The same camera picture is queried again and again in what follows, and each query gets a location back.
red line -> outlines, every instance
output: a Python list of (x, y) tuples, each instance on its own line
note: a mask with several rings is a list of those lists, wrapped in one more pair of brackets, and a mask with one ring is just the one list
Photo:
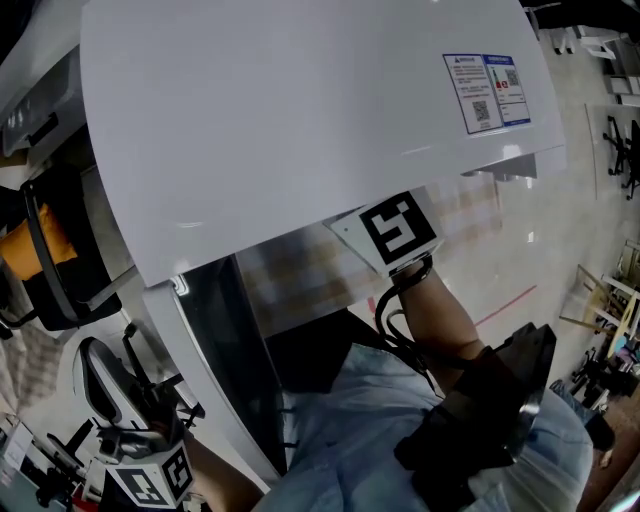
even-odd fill
[(479, 322), (476, 322), (475, 326), (478, 327), (480, 324), (485, 323), (487, 320), (491, 320), (494, 316), (498, 315), (499, 313), (502, 313), (505, 309), (507, 309), (509, 306), (511, 306), (512, 304), (515, 304), (516, 302), (518, 302), (522, 297), (524, 297), (525, 295), (527, 295), (528, 293), (531, 293), (533, 290), (535, 290), (538, 287), (537, 284), (534, 284), (531, 288), (523, 291), (520, 295), (518, 295), (515, 299), (507, 302), (504, 306), (502, 306), (500, 309), (497, 309), (496, 311), (494, 311), (493, 313), (491, 313), (488, 316), (485, 316), (482, 320), (480, 320)]

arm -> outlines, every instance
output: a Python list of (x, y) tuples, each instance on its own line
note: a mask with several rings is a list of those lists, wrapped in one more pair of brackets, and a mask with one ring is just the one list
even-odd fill
[[(412, 265), (396, 279), (413, 274)], [(471, 318), (432, 270), (429, 276), (400, 295), (413, 339), (418, 344), (447, 356), (473, 359), (484, 348)], [(427, 366), (440, 388), (448, 393), (462, 372), (427, 358)]]
[(195, 478), (194, 491), (215, 512), (249, 512), (263, 494), (233, 466), (193, 438), (185, 439)]

qr code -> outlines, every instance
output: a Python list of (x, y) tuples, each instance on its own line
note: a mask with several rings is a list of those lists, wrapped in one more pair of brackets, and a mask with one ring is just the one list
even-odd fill
[(476, 113), (476, 121), (479, 123), (482, 121), (489, 121), (491, 119), (486, 101), (474, 101), (473, 111)]
[(518, 73), (515, 69), (505, 69), (507, 72), (507, 80), (511, 87), (520, 87), (520, 80), (518, 80)]

light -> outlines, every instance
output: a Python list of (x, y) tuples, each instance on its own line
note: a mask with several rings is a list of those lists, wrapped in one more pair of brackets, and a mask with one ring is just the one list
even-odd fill
[(507, 144), (502, 148), (502, 159), (509, 160), (522, 156), (522, 149), (517, 144)]

orange cushion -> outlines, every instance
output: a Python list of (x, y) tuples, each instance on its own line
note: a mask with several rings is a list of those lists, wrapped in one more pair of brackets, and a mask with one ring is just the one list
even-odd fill
[[(49, 208), (43, 204), (38, 212), (40, 226), (44, 238), (47, 241), (49, 252), (54, 264), (77, 258), (78, 255), (62, 230), (62, 226)], [(27, 221), (14, 229), (0, 240), (0, 256), (7, 262), (11, 271), (23, 281), (28, 281), (33, 276), (42, 272), (42, 265), (36, 255), (36, 249), (31, 240), (31, 233)]]

